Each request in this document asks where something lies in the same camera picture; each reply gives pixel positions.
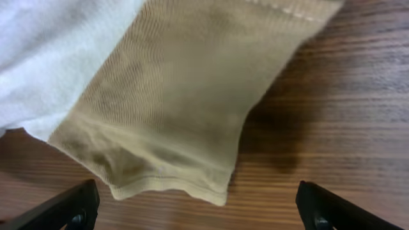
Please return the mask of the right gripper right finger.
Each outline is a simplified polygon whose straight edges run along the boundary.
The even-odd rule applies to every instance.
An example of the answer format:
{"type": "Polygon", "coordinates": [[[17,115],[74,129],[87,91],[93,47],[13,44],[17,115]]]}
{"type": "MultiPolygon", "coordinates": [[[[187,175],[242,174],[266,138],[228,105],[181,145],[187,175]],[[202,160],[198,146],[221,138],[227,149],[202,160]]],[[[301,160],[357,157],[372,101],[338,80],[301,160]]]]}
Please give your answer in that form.
{"type": "Polygon", "coordinates": [[[306,230],[401,230],[312,182],[300,182],[296,204],[306,230]]]}

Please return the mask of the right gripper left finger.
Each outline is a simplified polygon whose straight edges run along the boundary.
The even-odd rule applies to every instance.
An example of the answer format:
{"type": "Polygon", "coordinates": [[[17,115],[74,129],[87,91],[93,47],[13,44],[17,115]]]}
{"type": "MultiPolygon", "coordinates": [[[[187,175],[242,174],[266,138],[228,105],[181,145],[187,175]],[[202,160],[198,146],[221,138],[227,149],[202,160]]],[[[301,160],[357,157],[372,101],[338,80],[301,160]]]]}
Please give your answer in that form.
{"type": "Polygon", "coordinates": [[[100,197],[95,180],[86,180],[1,224],[1,230],[93,230],[100,197]]]}

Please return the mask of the white tan green shirt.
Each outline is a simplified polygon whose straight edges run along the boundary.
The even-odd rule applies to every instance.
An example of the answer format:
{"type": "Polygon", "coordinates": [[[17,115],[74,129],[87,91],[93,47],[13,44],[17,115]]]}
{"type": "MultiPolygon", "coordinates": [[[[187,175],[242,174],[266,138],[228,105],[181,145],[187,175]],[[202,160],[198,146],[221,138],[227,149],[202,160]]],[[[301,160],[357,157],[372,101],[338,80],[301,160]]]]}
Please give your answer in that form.
{"type": "Polygon", "coordinates": [[[1,130],[23,128],[115,199],[226,203],[245,119],[328,0],[2,1],[1,130]]]}

